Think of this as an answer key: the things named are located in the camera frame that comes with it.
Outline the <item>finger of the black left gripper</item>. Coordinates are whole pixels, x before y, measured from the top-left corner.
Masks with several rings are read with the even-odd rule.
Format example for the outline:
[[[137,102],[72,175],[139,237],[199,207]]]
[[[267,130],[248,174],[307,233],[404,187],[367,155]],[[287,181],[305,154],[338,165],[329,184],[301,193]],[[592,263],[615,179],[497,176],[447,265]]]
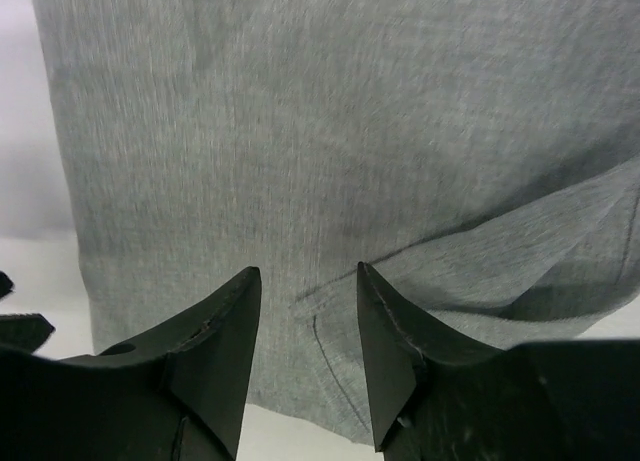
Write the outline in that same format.
[[[14,290],[14,282],[4,272],[0,272],[0,297],[6,297]]]
[[[2,314],[0,344],[32,354],[40,349],[55,332],[55,327],[41,314]]]

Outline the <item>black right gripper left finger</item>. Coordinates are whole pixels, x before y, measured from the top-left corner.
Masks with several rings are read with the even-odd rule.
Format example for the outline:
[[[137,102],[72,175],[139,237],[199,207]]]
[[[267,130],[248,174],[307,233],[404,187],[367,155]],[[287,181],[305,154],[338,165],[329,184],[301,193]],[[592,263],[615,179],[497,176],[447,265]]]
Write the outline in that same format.
[[[97,355],[1,347],[5,460],[233,460],[261,310],[249,267]]]

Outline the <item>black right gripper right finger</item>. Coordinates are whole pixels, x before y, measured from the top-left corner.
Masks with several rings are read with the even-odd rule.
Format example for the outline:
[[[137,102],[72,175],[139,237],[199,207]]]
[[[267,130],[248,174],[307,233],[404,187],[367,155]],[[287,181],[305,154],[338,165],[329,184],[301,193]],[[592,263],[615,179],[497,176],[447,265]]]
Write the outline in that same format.
[[[388,460],[635,460],[639,344],[535,342],[502,351],[357,269],[375,449]]]

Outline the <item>grey cloth napkin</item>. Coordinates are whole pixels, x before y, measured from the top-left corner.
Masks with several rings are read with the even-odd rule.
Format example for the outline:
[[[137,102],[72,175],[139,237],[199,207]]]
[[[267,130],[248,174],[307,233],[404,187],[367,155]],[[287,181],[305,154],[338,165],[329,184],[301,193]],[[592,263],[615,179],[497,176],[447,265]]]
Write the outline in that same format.
[[[96,349],[262,277],[248,400],[371,440],[356,267],[466,335],[639,292],[639,0],[33,0]]]

